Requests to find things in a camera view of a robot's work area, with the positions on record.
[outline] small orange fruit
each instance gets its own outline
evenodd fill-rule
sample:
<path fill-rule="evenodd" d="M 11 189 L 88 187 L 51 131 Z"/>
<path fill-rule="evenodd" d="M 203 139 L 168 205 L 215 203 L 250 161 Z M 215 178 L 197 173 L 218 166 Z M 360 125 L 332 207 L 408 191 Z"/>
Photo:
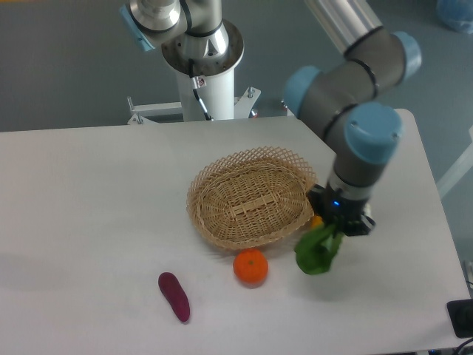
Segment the small orange fruit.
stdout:
<path fill-rule="evenodd" d="M 260 283 L 268 274 L 268 261 L 258 249 L 245 249 L 235 257 L 234 273 L 244 283 Z"/>
<path fill-rule="evenodd" d="M 319 215 L 315 215 L 312 218 L 312 222 L 310 222 L 310 229 L 314 229 L 315 227 L 320 226 L 324 221 L 322 220 L 322 217 Z"/>

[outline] woven basket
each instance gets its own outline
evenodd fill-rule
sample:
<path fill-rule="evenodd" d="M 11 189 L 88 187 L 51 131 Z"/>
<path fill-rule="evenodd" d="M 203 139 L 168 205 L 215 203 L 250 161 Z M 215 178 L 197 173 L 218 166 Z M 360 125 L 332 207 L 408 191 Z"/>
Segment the woven basket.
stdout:
<path fill-rule="evenodd" d="M 196 176 L 187 211 L 199 233 L 224 249 L 263 246 L 303 226 L 313 210 L 305 196 L 316 174 L 297 154 L 263 147 L 229 155 Z"/>

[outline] black cable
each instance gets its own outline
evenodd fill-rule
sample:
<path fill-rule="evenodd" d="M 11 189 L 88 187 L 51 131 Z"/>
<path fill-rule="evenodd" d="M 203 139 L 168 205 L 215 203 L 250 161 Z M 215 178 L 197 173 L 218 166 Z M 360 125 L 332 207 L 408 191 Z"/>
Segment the black cable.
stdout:
<path fill-rule="evenodd" d="M 458 346 L 458 348 L 456 348 L 456 349 L 453 351 L 452 355 L 458 355 L 458 354 L 461 352 L 461 350 L 462 350 L 463 348 L 465 348 L 465 345 L 468 345 L 470 342 L 473 342 L 473 338 L 468 339 L 468 340 L 466 340 L 465 342 L 462 342 L 462 343 Z"/>
<path fill-rule="evenodd" d="M 194 61 L 192 59 L 189 59 L 189 78 L 192 79 L 194 77 Z M 192 89 L 192 92 L 194 93 L 194 97 L 197 100 L 197 102 L 200 104 L 200 108 L 204 112 L 205 120 L 206 121 L 212 121 L 212 117 L 208 114 L 207 107 L 205 107 L 204 101 L 199 96 L 199 93 L 197 92 L 197 89 Z"/>

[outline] green vegetable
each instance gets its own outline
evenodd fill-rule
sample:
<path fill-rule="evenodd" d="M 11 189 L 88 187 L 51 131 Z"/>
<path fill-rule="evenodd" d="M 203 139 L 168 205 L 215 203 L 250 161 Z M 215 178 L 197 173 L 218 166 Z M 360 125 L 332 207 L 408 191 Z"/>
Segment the green vegetable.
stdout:
<path fill-rule="evenodd" d="M 302 236 L 294 251 L 297 265 L 304 273 L 317 275 L 330 270 L 344 236 L 340 232 L 334 235 L 335 231 L 335 224 L 322 224 Z"/>

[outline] sweet potato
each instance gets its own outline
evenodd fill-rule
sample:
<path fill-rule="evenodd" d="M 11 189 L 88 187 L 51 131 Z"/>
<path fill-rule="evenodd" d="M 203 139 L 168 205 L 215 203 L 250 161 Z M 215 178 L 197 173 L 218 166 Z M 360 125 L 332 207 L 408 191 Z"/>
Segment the sweet potato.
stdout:
<path fill-rule="evenodd" d="M 191 307 L 177 278 L 170 272 L 163 272 L 157 280 L 157 284 L 177 318 L 181 322 L 187 322 L 191 316 Z"/>

